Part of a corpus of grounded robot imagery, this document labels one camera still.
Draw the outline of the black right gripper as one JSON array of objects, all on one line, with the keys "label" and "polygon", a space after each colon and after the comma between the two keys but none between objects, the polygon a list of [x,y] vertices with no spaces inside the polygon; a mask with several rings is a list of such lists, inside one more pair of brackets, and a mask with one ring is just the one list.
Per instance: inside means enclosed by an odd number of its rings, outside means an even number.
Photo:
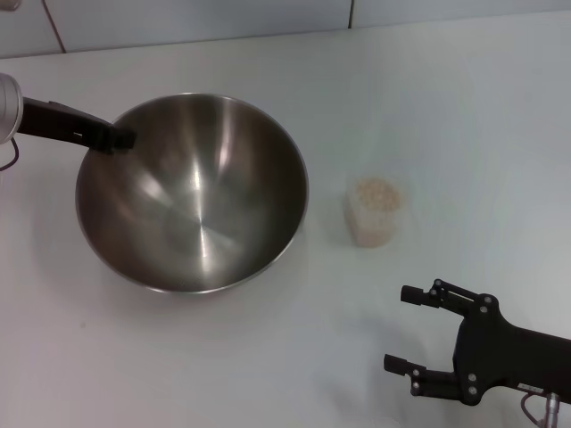
[{"label": "black right gripper", "polygon": [[404,285],[401,301],[463,316],[453,353],[454,373],[429,370],[385,354],[386,372],[408,376],[410,393],[477,405],[495,387],[555,393],[570,402],[570,340],[517,327],[491,295],[478,295],[441,279],[428,291]]}]

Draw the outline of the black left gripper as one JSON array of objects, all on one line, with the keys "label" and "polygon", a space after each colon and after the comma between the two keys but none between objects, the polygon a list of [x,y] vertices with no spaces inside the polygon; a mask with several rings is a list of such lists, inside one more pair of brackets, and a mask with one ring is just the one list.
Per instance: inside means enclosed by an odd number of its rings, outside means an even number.
[{"label": "black left gripper", "polygon": [[23,98],[20,133],[84,146],[114,154],[134,147],[137,134],[69,106]]}]

